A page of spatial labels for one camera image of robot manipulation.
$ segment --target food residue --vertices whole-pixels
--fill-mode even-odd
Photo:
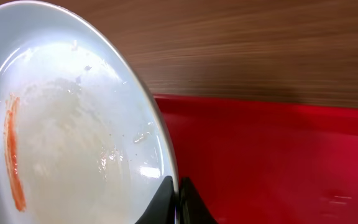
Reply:
[[[6,116],[4,122],[5,162],[12,196],[18,211],[25,210],[25,198],[22,184],[17,173],[17,136],[15,131],[17,107],[20,98],[11,95],[10,101],[6,101]]]

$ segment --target red sauce residue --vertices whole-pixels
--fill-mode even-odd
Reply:
[[[4,137],[6,140],[5,162],[9,182],[11,183],[13,200],[18,211],[23,212],[25,210],[25,198],[19,174],[17,173],[17,136],[15,132],[16,113],[19,102],[20,98],[14,95],[11,95],[9,103],[6,101],[7,111],[4,123]]]

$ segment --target red tray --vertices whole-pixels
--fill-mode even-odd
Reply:
[[[358,110],[156,95],[219,223],[358,223]]]

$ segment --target wood grain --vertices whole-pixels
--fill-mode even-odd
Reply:
[[[358,108],[358,1],[52,3],[99,29],[153,93]]]

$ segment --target white plate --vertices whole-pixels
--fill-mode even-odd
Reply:
[[[134,223],[167,175],[177,191],[154,100],[108,40],[52,4],[0,6],[0,223]]]

